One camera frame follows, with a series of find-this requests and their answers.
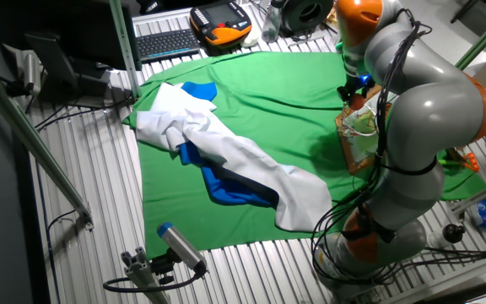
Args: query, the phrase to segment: orange handheld controller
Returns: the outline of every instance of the orange handheld controller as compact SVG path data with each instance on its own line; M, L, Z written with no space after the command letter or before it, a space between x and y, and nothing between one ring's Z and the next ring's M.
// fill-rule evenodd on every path
M251 19L234 2L213 3L191 10L191 24L213 46L233 46L251 32Z

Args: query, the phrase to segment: metal grating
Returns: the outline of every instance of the metal grating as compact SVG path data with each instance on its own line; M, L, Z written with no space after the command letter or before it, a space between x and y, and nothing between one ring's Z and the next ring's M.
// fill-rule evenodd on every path
M256 8L245 5L252 22L262 27L263 16ZM188 29L188 11L178 11L134 19L136 35L167 30ZM333 32L323 31L323 38L298 46L280 38L277 43L260 41L251 49L239 52L334 52L338 39ZM140 84L155 73L180 62L206 57L204 52L152 64L144 64L138 72ZM112 100L127 96L130 84L126 73L111 75ZM34 107L34 124L49 117L56 107L43 104ZM68 107L56 115L84 111ZM138 147L134 133L121 124L130 109L87 113L61 120L41 132L41 137L90 205L94 216L92 231L77 227L72 214L56 223L51 230L55 256L57 283L62 303L147 303L141 294L104 292L102 282L122 277L120 253L143 246L142 181ZM480 140L469 149L478 157L481 176L486 181L486 142ZM37 176L35 160L31 156L33 175ZM72 210L71 205L40 170L34 178L40 226L45 225L42 210L46 209L49 223L58 215ZM41 199L41 188L44 194ZM455 221L446 203L440 202L421 218L427 231L437 231ZM456 249L486 250L486 229L467 225L468 233ZM45 261L52 302L57 303L54 274L50 268L45 244ZM209 274L183 289L168 291L173 303L333 303L332 294L316 279L311 267L310 241L292 240L256 242L203 252ZM432 258L420 256L415 260ZM467 265L441 265L409 270L397 276L395 284L382 286L357 297L355 302L412 303L436 292L459 284L486 272L486 261ZM177 266L173 274L176 282L191 277L185 266Z

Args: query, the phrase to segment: white cloth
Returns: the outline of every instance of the white cloth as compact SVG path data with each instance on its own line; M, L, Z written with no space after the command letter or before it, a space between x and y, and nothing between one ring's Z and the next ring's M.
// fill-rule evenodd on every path
M279 228L313 231L332 207L327 184L298 167L280 165L252 140L233 134L211 112L215 108L177 86L162 84L151 110L138 111L137 138L170 151L193 142L203 158L276 191Z

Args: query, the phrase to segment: orange handle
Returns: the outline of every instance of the orange handle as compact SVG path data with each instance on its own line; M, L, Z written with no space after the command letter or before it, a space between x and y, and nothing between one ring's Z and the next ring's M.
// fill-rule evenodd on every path
M466 168L474 172L479 172L479 163L474 153L468 153L467 155L464 155L462 158L466 160L466 163L463 164Z
M209 43L214 44L216 46L218 45L223 45L224 43L229 43L232 41L236 41L240 39L242 36L248 34L251 31L252 25L249 25L246 29L244 30L234 30L231 28L216 28L212 30L211 32L217 36L217 40L211 41L209 38L206 37L206 40L209 41Z

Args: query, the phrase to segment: tape roll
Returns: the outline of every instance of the tape roll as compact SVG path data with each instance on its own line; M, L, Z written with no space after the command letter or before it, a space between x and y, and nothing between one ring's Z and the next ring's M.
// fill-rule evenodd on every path
M333 0L286 0L282 26L291 33L313 30L326 19Z

